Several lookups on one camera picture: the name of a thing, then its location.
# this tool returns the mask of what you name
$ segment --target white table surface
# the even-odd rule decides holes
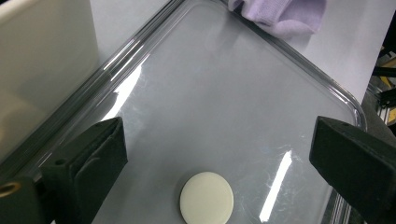
[[[91,0],[103,63],[168,0]],[[329,0],[321,30],[287,42],[362,101],[394,0]]]

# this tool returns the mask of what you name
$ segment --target clear plastic tray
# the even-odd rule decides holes
[[[38,130],[45,145],[15,172],[120,116],[129,162],[93,223],[183,223],[183,185],[210,171],[233,189],[229,223],[317,224],[332,191],[308,159],[318,115],[365,127],[356,100],[282,41],[221,2],[176,0]]]

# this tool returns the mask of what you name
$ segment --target lavender cloth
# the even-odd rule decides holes
[[[242,3],[243,17],[279,38],[316,33],[326,8],[326,0],[229,0],[228,8]]]

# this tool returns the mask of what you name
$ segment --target white round disc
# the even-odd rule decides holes
[[[181,191],[180,210],[188,224],[224,224],[233,211],[233,191],[221,175],[200,173]]]

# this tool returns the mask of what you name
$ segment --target screw hole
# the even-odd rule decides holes
[[[55,162],[55,165],[63,165],[63,164],[65,164],[65,163],[66,163],[66,160],[60,159],[60,160],[57,160],[57,161]]]
[[[6,183],[5,185],[0,186],[0,198],[8,196],[20,188],[21,184],[18,182]]]

